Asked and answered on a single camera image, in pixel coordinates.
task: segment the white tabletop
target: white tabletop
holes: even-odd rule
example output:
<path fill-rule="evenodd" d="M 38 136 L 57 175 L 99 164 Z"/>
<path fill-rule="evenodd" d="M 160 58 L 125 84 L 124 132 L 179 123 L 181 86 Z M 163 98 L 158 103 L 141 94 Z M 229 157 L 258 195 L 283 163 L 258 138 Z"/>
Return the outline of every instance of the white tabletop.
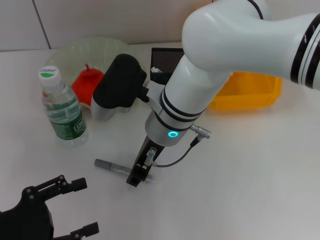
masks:
<path fill-rule="evenodd" d="M 151 47 L 136 45 L 147 69 Z M 196 121 L 212 131 L 179 164 L 152 168 L 157 183 L 126 184 L 126 177 L 94 166 L 100 158 L 131 167 L 145 139 L 149 107 L 136 100 L 127 114 L 94 122 L 89 140 L 57 145 L 43 112 L 38 70 L 54 50 L 0 53 L 0 211 L 14 207 L 25 187 L 65 175 L 85 177 L 88 189 L 47 205 L 54 236 L 98 222 L 90 240 L 318 240 L 320 238 L 320 92 L 283 82 L 267 109 L 205 112 Z M 195 137 L 165 148 L 159 164 L 177 160 Z"/>

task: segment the white bottle cap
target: white bottle cap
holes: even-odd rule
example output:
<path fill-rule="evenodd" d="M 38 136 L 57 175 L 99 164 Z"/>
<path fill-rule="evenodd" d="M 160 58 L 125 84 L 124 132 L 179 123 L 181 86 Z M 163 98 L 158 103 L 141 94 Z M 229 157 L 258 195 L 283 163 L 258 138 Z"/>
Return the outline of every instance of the white bottle cap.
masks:
<path fill-rule="evenodd" d="M 60 71 L 55 66 L 44 66 L 39 71 L 38 76 L 44 87 L 57 86 L 62 80 Z"/>

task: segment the water bottle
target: water bottle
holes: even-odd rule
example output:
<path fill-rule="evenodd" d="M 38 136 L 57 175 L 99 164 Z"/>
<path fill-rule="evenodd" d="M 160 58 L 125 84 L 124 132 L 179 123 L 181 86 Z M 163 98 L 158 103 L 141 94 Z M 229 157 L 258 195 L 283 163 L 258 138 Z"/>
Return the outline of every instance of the water bottle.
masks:
<path fill-rule="evenodd" d="M 55 66 L 43 67 L 38 76 L 42 104 L 55 134 L 68 146 L 81 145 L 88 138 L 88 131 L 76 94 L 62 82 Z"/>

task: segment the yellow bin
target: yellow bin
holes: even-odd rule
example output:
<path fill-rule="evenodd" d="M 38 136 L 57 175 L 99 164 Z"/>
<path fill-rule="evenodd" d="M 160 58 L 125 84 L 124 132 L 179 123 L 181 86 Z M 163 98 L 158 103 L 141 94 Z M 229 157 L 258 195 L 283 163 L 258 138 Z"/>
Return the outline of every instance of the yellow bin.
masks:
<path fill-rule="evenodd" d="M 281 95 L 282 79 L 251 72 L 234 72 L 208 106 L 216 111 L 265 108 Z"/>

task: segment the red object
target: red object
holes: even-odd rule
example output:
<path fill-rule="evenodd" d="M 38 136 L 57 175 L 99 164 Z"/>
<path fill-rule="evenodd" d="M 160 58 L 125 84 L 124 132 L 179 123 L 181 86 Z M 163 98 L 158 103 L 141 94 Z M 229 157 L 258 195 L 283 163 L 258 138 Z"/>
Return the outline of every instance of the red object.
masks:
<path fill-rule="evenodd" d="M 76 80 L 72 83 L 71 87 L 78 97 L 80 103 L 91 106 L 91 98 L 94 94 L 98 83 L 101 81 L 104 74 L 95 68 L 89 68 L 88 64 L 85 65 L 86 69 L 83 70 Z"/>

